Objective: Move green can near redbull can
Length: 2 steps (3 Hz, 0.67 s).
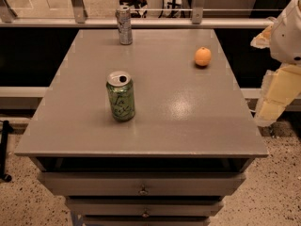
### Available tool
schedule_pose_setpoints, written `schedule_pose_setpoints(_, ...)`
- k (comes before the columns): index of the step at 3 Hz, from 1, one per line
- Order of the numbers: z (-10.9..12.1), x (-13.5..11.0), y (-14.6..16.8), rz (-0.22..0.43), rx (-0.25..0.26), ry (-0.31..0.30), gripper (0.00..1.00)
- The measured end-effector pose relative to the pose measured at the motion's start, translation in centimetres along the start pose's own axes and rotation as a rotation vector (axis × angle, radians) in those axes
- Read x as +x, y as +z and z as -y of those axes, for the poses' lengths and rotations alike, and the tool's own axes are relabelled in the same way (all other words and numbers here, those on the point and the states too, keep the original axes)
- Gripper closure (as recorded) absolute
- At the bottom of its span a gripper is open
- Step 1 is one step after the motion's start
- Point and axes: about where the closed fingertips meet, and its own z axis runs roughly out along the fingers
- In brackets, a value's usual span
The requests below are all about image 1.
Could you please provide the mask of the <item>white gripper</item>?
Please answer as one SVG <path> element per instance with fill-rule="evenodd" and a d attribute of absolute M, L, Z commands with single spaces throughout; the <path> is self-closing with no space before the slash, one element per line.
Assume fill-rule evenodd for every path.
<path fill-rule="evenodd" d="M 264 49 L 270 47 L 272 26 L 267 26 L 250 43 L 252 47 Z M 266 101 L 256 105 L 254 120 L 260 127 L 275 123 L 279 116 L 301 93 L 301 67 L 297 65 L 281 66 L 273 73 L 272 82 L 266 94 Z"/>

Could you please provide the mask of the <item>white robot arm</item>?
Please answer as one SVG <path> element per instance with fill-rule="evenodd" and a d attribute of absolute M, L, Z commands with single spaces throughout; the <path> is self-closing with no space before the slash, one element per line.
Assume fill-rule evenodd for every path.
<path fill-rule="evenodd" d="M 291 0 L 250 45 L 269 48 L 271 58 L 281 63 L 276 71 L 266 71 L 255 108 L 256 124 L 266 127 L 276 122 L 301 94 L 301 0 Z"/>

